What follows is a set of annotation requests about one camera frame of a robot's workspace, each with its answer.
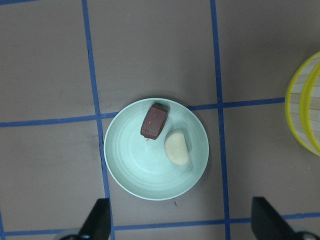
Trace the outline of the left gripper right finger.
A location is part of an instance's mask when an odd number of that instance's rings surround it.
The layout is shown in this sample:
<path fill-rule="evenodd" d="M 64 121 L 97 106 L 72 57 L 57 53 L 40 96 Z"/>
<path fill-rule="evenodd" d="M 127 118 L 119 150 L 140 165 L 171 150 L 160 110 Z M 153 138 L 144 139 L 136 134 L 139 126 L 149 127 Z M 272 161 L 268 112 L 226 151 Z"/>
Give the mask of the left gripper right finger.
<path fill-rule="evenodd" d="M 264 197 L 251 201 L 251 229 L 257 240 L 288 240 L 295 231 Z"/>

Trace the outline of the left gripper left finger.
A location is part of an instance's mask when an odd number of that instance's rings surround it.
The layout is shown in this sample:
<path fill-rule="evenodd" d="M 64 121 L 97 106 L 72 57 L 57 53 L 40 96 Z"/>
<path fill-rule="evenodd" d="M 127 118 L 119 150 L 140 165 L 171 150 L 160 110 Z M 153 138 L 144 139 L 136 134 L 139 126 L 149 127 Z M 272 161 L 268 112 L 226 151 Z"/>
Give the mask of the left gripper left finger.
<path fill-rule="evenodd" d="M 111 234 L 109 198 L 99 198 L 78 232 L 81 240 L 108 240 Z"/>

